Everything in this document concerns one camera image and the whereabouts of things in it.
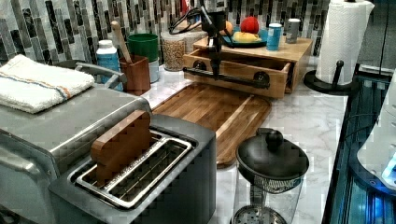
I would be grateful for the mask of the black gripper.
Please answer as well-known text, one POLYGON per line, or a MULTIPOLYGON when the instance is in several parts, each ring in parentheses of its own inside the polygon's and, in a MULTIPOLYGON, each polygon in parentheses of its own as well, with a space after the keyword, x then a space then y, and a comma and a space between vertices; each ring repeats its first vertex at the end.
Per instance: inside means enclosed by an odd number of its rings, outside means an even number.
POLYGON ((226 28, 225 0, 200 0, 202 29, 208 33, 208 45, 214 47, 210 51, 211 66, 214 79, 219 78, 221 34, 226 28))

